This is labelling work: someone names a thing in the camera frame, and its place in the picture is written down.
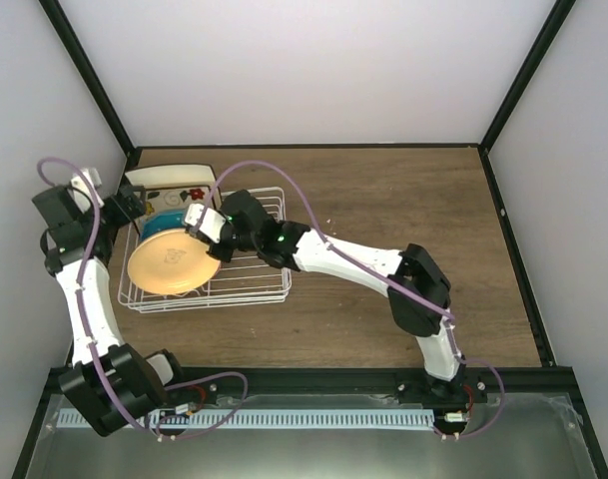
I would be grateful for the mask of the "teal dotted plate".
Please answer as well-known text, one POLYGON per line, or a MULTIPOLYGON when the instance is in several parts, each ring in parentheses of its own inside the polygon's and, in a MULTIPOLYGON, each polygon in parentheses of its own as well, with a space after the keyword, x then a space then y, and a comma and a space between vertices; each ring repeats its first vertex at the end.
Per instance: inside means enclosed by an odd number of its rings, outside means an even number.
POLYGON ((150 216, 143 221, 141 226, 140 240, 148 238, 165 231, 185 228, 185 210, 166 210, 150 216))

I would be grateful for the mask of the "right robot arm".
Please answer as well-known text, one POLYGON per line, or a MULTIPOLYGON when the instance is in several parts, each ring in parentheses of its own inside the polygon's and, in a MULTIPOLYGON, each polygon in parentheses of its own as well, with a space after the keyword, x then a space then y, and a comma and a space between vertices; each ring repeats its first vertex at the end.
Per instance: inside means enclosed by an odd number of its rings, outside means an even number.
POLYGON ((275 219, 246 190, 226 197, 218 210, 201 207, 196 218, 197 238, 220 261, 249 251, 273 268, 326 274, 381 294, 394 323, 418 343, 430 395, 448 402, 462 391, 465 366, 453 338, 451 284, 422 246, 384 249, 330 239, 309 225, 275 219))

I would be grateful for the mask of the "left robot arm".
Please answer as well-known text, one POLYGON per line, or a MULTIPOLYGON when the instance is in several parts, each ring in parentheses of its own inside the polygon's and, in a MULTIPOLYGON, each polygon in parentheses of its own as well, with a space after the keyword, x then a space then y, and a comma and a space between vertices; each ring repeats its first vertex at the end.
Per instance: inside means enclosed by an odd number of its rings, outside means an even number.
POLYGON ((189 380, 170 351, 143 356, 119 331, 108 262, 118 229, 144 213, 143 190, 125 184, 102 199, 100 186, 96 170, 73 168, 68 183, 49 183, 32 203, 46 223, 40 249, 65 294, 73 333, 71 364, 59 386, 106 437, 180 401, 189 380))

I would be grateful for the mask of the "orange round plate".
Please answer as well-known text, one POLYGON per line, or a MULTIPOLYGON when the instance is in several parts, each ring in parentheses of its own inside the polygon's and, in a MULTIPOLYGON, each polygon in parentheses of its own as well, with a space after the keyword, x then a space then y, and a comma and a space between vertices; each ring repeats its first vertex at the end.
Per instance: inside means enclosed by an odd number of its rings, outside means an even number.
POLYGON ((131 254, 127 274, 139 289, 175 295, 199 288, 213 278, 221 262, 208 255, 208 246, 184 230, 152 235, 131 254))

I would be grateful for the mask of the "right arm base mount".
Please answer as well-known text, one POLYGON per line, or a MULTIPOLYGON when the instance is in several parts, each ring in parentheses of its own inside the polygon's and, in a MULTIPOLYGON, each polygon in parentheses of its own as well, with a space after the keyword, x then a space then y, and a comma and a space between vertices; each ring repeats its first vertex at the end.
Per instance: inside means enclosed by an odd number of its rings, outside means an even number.
POLYGON ((423 369, 403 370, 394 375, 396 395, 400 401, 420 403, 424 407, 462 406, 469 399, 474 403, 487 402, 487 394, 477 388, 480 377, 465 367, 450 381, 436 379, 423 369))

